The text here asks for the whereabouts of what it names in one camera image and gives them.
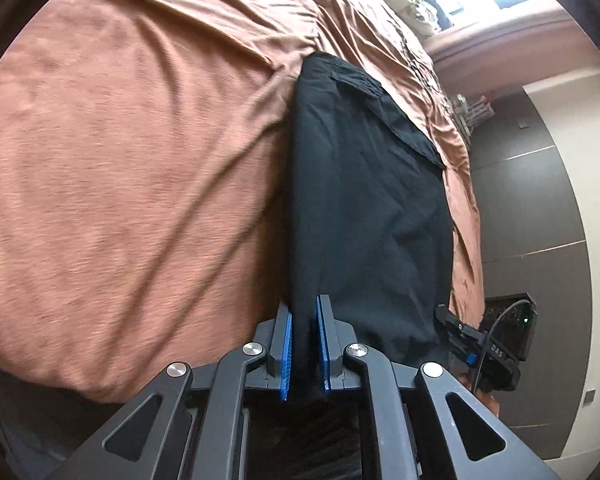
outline metal screw head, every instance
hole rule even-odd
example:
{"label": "metal screw head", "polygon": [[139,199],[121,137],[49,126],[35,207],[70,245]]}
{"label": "metal screw head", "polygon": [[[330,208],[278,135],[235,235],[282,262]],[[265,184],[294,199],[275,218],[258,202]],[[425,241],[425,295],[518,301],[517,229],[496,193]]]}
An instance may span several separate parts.
{"label": "metal screw head", "polygon": [[362,343],[353,343],[353,345],[349,345],[347,347],[347,352],[355,357],[365,356],[367,352],[369,352],[369,348],[364,346]]}
{"label": "metal screw head", "polygon": [[445,371],[445,369],[440,366],[438,363],[424,363],[422,365],[422,371],[425,375],[429,377],[440,377]]}
{"label": "metal screw head", "polygon": [[181,377],[187,372],[187,365],[184,363],[171,363],[167,366],[167,375],[169,377]]}
{"label": "metal screw head", "polygon": [[245,346],[242,347],[242,352],[245,355],[260,355],[262,354],[262,351],[264,350],[264,348],[262,347],[262,345],[260,343],[247,343]]}

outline bed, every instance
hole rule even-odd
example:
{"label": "bed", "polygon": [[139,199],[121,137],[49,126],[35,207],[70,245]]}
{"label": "bed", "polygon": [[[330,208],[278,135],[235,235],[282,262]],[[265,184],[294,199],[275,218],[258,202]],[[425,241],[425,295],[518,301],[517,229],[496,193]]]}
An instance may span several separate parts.
{"label": "bed", "polygon": [[440,152],[450,307],[477,326],[468,153],[383,0],[51,0],[0,62],[2,370],[124,402],[272,317],[286,109],[316,50],[378,79]]}

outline pillow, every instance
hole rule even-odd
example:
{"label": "pillow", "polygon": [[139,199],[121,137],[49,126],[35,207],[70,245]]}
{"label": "pillow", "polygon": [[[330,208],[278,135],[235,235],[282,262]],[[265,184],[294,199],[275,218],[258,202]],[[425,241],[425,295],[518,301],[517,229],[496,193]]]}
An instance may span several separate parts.
{"label": "pillow", "polygon": [[440,31],[436,9],[424,0],[384,0],[389,8],[423,40]]}

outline black cloth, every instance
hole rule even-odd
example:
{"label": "black cloth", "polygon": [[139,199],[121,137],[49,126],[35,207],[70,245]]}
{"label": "black cloth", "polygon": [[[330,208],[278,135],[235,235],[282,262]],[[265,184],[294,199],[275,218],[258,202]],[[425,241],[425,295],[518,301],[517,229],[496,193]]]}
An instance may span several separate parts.
{"label": "black cloth", "polygon": [[16,456],[6,460],[22,480],[43,480],[121,406],[0,370],[0,418]]}
{"label": "black cloth", "polygon": [[247,480],[363,480],[354,402],[251,410]]}
{"label": "black cloth", "polygon": [[304,60],[291,112],[293,385],[317,363],[315,298],[391,361],[446,364],[452,219],[433,143],[380,83],[325,53]]}

